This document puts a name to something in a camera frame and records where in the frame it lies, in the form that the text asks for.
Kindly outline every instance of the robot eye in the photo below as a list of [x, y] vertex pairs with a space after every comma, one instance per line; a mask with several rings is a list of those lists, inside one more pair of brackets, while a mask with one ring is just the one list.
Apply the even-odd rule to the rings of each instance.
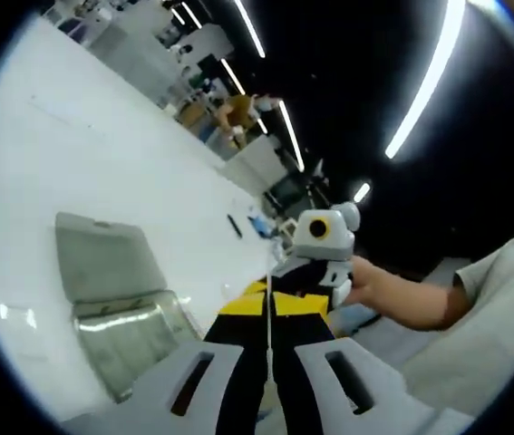
[[327, 235], [327, 224], [320, 219], [316, 219], [309, 224], [309, 232], [315, 238], [321, 238]]

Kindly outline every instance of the yellow stripe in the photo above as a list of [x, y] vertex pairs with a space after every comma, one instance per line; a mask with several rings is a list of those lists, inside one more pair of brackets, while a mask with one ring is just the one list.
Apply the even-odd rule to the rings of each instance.
[[276, 315], [320, 314], [327, 323], [329, 298], [322, 295], [305, 295], [298, 297], [285, 293], [273, 292]]
[[218, 314], [262, 315], [264, 298], [264, 293], [242, 295], [238, 299], [226, 304]]
[[265, 280], [265, 283], [262, 283], [260, 281], [255, 281], [251, 283], [246, 289], [243, 295], [250, 295], [251, 293], [259, 293], [264, 292], [267, 290], [267, 280]]

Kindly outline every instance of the black ceiling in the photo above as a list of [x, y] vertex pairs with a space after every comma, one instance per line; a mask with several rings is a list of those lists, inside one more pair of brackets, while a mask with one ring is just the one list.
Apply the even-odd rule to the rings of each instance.
[[[232, 0], [202, 3], [235, 45], [229, 62], [247, 91], [286, 100], [305, 165], [325, 160], [333, 200], [371, 182], [358, 236], [371, 257], [423, 270], [514, 235], [514, 51], [486, 16], [467, 7], [432, 99], [389, 160], [446, 0], [243, 0], [266, 59]], [[292, 149], [284, 124], [265, 121]]]

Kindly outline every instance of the white t-shirt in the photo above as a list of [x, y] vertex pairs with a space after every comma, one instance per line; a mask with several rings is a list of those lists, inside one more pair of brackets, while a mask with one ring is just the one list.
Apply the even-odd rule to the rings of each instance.
[[474, 306], [402, 374], [416, 399], [475, 417], [514, 374], [514, 238], [457, 277]]

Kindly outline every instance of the yellow robot eye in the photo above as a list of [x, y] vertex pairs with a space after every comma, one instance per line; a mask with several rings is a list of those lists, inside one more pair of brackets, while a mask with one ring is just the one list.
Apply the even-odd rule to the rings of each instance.
[[309, 224], [309, 233], [314, 238], [325, 238], [329, 234], [329, 226], [324, 219], [315, 219]]

